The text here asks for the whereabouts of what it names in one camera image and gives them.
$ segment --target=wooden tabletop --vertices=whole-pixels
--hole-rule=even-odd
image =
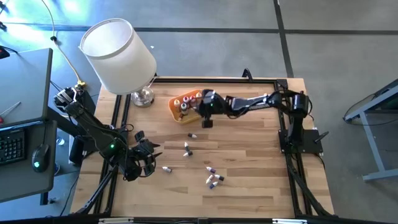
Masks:
[[[305,92],[301,78],[288,78],[289,89]],[[210,88],[221,96],[254,97],[272,93],[270,84],[232,83],[153,83],[155,102],[149,108],[131,104],[127,123],[143,130],[146,137],[161,146],[154,174],[132,182],[123,181],[119,173],[112,216],[125,217],[235,217],[270,218],[293,217],[292,199],[287,177],[286,161],[280,153],[277,131],[280,129],[277,110],[251,111],[239,119],[225,115],[212,116],[214,127],[201,128],[201,120],[189,124],[176,123],[167,107],[170,98],[190,90]],[[123,113],[124,97],[118,116]],[[110,124],[116,95],[101,89],[95,116]],[[313,127],[307,116],[304,128]],[[187,136],[194,133],[197,139]],[[193,151],[183,157],[184,142]],[[325,171],[319,158],[303,154],[303,164],[310,190],[324,208],[333,213]],[[98,153],[87,158],[81,167],[71,212],[77,211],[98,186],[103,159]],[[162,166],[173,169],[172,173]],[[210,190],[205,184],[214,167],[225,180]],[[108,196],[105,190],[102,207]],[[302,194],[297,186],[300,207],[304,211]]]

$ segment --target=lamp shade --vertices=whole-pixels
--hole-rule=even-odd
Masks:
[[[124,19],[94,25],[84,34],[79,48],[101,83],[114,94],[141,90],[156,73],[154,56]]]

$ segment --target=concrete floor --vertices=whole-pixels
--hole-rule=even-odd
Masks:
[[[277,29],[273,0],[47,0],[62,49],[91,95],[100,81],[77,46],[84,26],[121,17],[134,27],[212,27]],[[394,0],[280,0],[284,27],[306,30],[398,30]],[[54,47],[49,40],[51,20],[40,1],[9,0],[0,21],[0,45],[18,51]],[[286,77],[279,34],[140,32],[158,63],[158,75],[239,77],[248,67],[255,77]],[[396,35],[287,35],[294,77],[305,79],[313,101],[315,124],[330,131],[323,140],[326,174],[337,215],[345,218],[396,222],[398,177],[365,184],[361,176],[377,171],[363,128],[341,117],[355,102],[397,78]],[[54,50],[52,80],[73,86],[76,78]],[[55,93],[52,88],[50,96]],[[398,123],[374,129],[385,136]],[[380,150],[396,148],[396,143]],[[398,153],[387,154],[388,166],[398,166]],[[66,161],[66,156],[57,160]],[[59,215],[76,173],[55,178],[50,197],[58,203],[40,207],[38,195],[0,203],[0,220]]]

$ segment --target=black keyboard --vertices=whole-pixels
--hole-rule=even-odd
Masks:
[[[26,159],[25,130],[0,132],[0,166]]]

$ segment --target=orange tray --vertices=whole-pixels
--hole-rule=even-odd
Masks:
[[[197,114],[196,112],[194,112],[193,109],[191,109],[191,107],[188,107],[188,114],[185,115],[184,117],[182,117],[181,121],[178,121],[178,117],[180,116],[181,112],[178,112],[176,107],[174,107],[174,101],[175,100],[179,100],[181,103],[183,102],[183,98],[184,96],[190,97],[190,96],[196,96],[197,93],[201,93],[202,90],[192,90],[186,94],[182,94],[180,96],[176,96],[173,97],[169,100],[169,109],[170,109],[170,113],[172,114],[172,117],[174,119],[175,122],[180,123],[180,124],[187,124],[189,122],[192,122],[194,120],[197,120],[200,118],[200,115]]]

